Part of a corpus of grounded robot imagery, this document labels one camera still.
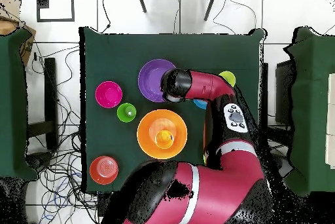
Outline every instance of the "red bowl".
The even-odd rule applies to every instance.
[[[101,156],[90,165],[91,178],[100,185],[112,183],[118,175],[118,164],[112,157]]]

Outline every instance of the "white panel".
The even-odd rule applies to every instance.
[[[335,166],[335,136],[326,137],[326,163]]]
[[[335,105],[335,73],[329,75],[328,103]]]
[[[41,19],[69,19],[71,17],[71,0],[49,0],[49,8],[40,9]]]
[[[328,105],[327,134],[335,136],[335,105]]]

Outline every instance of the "dark green tablecloth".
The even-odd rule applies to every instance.
[[[25,160],[27,144],[27,90],[20,47],[31,34],[18,29],[0,35],[0,177],[37,178]]]
[[[300,196],[312,191],[335,192],[335,170],[325,163],[328,78],[335,73],[335,37],[318,36],[299,28],[288,52],[296,64],[292,86],[295,167],[285,179]]]
[[[89,28],[80,28],[79,33],[80,43],[84,44],[80,63],[84,66],[82,95],[86,90],[86,118],[83,118],[83,122],[86,119],[86,144],[82,143],[82,150],[86,151],[88,192],[119,190],[140,163],[151,159],[139,147],[136,131],[139,121],[154,109],[170,109],[182,116],[187,125],[185,148],[173,159],[203,164],[205,110],[196,107],[192,101],[153,103],[144,98],[138,89],[137,77],[142,66],[150,60],[162,58],[176,67],[214,74],[232,71],[257,118],[262,29],[252,35],[102,35]],[[136,106],[137,115],[132,122],[120,122],[116,116],[117,108],[104,109],[97,104],[96,87],[103,81],[118,83],[123,91],[121,103]],[[101,155],[112,156],[118,162],[118,177],[110,185],[98,185],[90,177],[90,164]]]

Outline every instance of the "chair leg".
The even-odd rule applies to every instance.
[[[204,18],[205,21],[207,21],[207,19],[208,19],[208,16],[209,16],[209,13],[211,12],[213,3],[214,3],[214,0],[210,0],[209,1],[208,7],[207,7],[207,11],[206,11],[206,14],[205,14],[205,18]]]
[[[147,13],[147,10],[146,10],[146,8],[145,8],[144,1],[143,1],[143,0],[139,0],[139,2],[141,3],[141,6],[142,6],[142,9],[143,9],[143,12],[144,12],[144,13]]]

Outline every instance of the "magenta bowl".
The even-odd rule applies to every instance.
[[[110,109],[116,107],[122,99],[122,89],[113,81],[104,81],[96,89],[96,100],[100,106]]]

